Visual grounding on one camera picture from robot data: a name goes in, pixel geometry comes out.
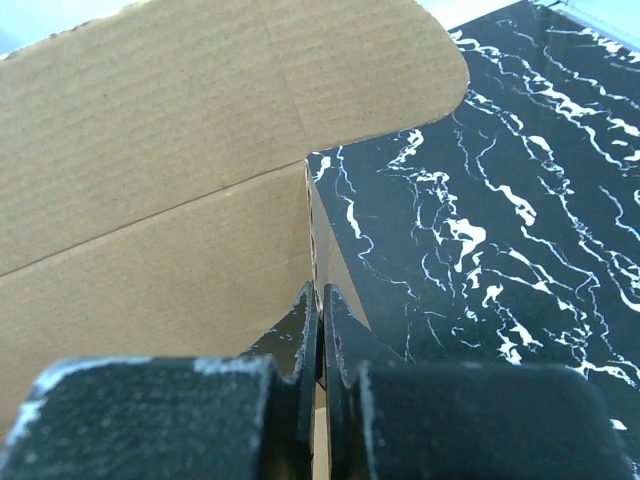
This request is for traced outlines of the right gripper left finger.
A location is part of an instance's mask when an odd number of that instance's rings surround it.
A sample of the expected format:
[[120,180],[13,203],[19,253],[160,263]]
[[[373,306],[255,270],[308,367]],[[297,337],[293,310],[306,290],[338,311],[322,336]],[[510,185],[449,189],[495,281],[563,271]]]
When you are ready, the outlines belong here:
[[5,479],[308,479],[319,315],[305,283],[235,357],[77,357],[34,380]]

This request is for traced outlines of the brown cardboard box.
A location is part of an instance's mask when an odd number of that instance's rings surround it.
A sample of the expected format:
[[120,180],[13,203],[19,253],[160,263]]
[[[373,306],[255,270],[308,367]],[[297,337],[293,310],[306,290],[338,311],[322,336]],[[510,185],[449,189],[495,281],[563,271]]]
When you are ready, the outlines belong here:
[[77,357],[235,357],[310,283],[363,311],[308,157],[443,118],[414,1],[139,1],[1,60],[1,450]]

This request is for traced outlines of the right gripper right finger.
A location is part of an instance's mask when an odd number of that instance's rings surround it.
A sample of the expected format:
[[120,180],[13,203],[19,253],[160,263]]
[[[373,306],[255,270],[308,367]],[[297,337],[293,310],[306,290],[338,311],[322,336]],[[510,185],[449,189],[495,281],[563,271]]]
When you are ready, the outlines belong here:
[[558,365],[412,364],[323,299],[333,479],[626,479],[601,395]]

